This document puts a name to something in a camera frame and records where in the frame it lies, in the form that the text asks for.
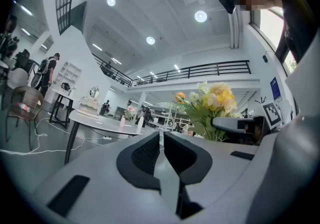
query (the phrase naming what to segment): backpack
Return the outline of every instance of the backpack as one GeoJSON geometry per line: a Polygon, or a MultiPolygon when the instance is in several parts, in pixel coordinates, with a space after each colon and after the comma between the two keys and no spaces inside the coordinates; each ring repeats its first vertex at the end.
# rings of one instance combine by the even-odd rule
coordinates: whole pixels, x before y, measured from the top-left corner
{"type": "Polygon", "coordinates": [[[50,59],[53,59],[53,57],[45,58],[43,61],[41,61],[39,68],[38,68],[38,71],[37,71],[38,73],[45,74],[48,72],[50,59]]]}
{"type": "Polygon", "coordinates": [[[151,112],[149,109],[147,109],[145,112],[144,112],[144,120],[149,123],[149,121],[151,120],[151,112]]]}

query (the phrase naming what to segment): white table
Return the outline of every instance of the white table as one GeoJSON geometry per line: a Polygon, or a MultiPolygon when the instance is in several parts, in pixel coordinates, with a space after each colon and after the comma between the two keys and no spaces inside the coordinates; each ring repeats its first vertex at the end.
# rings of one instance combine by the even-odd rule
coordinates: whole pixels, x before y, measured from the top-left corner
{"type": "Polygon", "coordinates": [[[0,67],[2,67],[4,69],[8,69],[9,68],[9,66],[6,63],[4,63],[2,60],[0,60],[0,67]]]}
{"type": "Polygon", "coordinates": [[[79,125],[101,130],[101,131],[114,133],[114,134],[125,134],[125,135],[133,135],[133,136],[141,135],[148,131],[148,129],[145,129],[145,128],[139,129],[136,124],[131,124],[130,126],[125,125],[123,127],[120,127],[120,121],[118,120],[107,118],[101,115],[99,115],[99,118],[94,118],[85,114],[81,114],[76,110],[73,110],[70,113],[69,119],[73,120],[74,124],[70,133],[68,145],[66,147],[65,159],[64,159],[65,165],[69,162],[70,152],[74,145],[74,141],[77,135],[79,125]]]}
{"type": "Polygon", "coordinates": [[[53,88],[52,91],[57,93],[57,94],[59,94],[59,95],[56,98],[56,101],[54,103],[53,109],[51,111],[51,116],[50,116],[50,119],[49,119],[49,123],[60,124],[65,129],[67,129],[67,125],[70,123],[69,114],[70,114],[70,112],[72,110],[72,105],[74,103],[74,100],[76,100],[76,99],[72,95],[68,95],[69,94],[68,91],[62,91],[62,90],[55,89],[55,88],[53,88]],[[67,107],[67,110],[66,110],[66,115],[65,115],[65,121],[61,121],[57,117],[58,110],[59,110],[59,107],[61,105],[61,101],[62,101],[63,98],[66,98],[66,99],[69,100],[69,104],[68,104],[68,107],[67,107]]]}

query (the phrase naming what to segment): yellow flower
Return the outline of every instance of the yellow flower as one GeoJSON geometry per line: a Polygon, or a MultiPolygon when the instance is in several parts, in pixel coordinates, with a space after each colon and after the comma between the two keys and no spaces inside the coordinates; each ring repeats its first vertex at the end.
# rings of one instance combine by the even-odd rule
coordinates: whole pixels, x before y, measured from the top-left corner
{"type": "Polygon", "coordinates": [[[183,92],[177,92],[176,94],[175,94],[175,96],[174,96],[174,99],[175,99],[175,101],[176,102],[178,102],[178,104],[184,104],[184,102],[183,101],[181,101],[181,99],[185,99],[186,98],[186,95],[183,93],[183,92]]]}
{"type": "Polygon", "coordinates": [[[218,95],[217,101],[221,103],[221,105],[224,107],[225,111],[228,113],[232,109],[236,109],[237,105],[235,102],[235,96],[229,92],[229,90],[224,90],[222,94],[218,95]]]}

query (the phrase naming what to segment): person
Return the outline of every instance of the person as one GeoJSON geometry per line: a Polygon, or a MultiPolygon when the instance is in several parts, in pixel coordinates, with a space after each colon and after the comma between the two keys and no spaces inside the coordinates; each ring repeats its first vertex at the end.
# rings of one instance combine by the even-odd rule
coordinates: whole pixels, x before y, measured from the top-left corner
{"type": "Polygon", "coordinates": [[[283,8],[285,43],[298,63],[311,44],[317,29],[317,18],[307,0],[234,0],[246,11],[283,8]]]}
{"type": "Polygon", "coordinates": [[[41,94],[43,98],[46,96],[46,92],[52,84],[52,76],[54,74],[54,69],[57,65],[57,61],[60,59],[60,54],[56,53],[53,57],[49,57],[48,61],[48,70],[47,72],[42,76],[41,81],[39,84],[35,87],[35,89],[39,90],[41,87],[41,94]]]}
{"type": "Polygon", "coordinates": [[[8,49],[10,45],[12,45],[13,43],[17,44],[19,42],[17,37],[14,38],[16,40],[12,40],[11,38],[13,31],[16,29],[16,26],[17,17],[10,14],[3,28],[3,32],[0,33],[0,60],[8,57],[8,51],[12,51],[12,49],[8,49]]]}
{"type": "Polygon", "coordinates": [[[111,69],[111,61],[109,61],[109,63],[106,63],[104,65],[108,70],[111,69]]]}
{"type": "Polygon", "coordinates": [[[104,116],[105,113],[109,113],[109,100],[107,100],[105,103],[103,103],[102,108],[101,108],[101,115],[104,116]]]}

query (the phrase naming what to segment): table leg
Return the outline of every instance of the table leg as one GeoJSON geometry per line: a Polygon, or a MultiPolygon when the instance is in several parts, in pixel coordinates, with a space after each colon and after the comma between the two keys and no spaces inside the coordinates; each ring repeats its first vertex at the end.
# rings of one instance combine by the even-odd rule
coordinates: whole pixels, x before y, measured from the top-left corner
{"type": "Polygon", "coordinates": [[[67,114],[67,117],[68,117],[68,124],[70,123],[70,118],[69,118],[69,115],[71,113],[71,110],[72,110],[72,105],[73,105],[74,101],[69,99],[69,105],[68,105],[68,108],[69,108],[69,112],[67,114]]]}
{"type": "Polygon", "coordinates": [[[69,163],[71,149],[72,149],[72,147],[74,145],[78,128],[79,128],[79,123],[75,121],[74,124],[73,124],[72,130],[71,130],[70,136],[69,136],[68,145],[66,147],[65,158],[64,158],[64,164],[65,165],[67,163],[69,163]]]}
{"type": "Polygon", "coordinates": [[[59,98],[59,97],[60,97],[60,100],[59,100],[58,106],[56,107],[55,114],[54,114],[54,118],[57,118],[58,110],[59,110],[59,108],[60,108],[62,99],[64,98],[61,94],[59,94],[58,98],[59,98]]]}
{"type": "Polygon", "coordinates": [[[49,123],[52,123],[52,117],[54,116],[54,112],[57,108],[57,106],[59,107],[60,105],[58,105],[59,103],[59,98],[60,98],[60,94],[58,95],[58,98],[56,98],[55,103],[53,105],[53,109],[51,110],[51,115],[50,115],[50,119],[49,119],[49,123]]]}

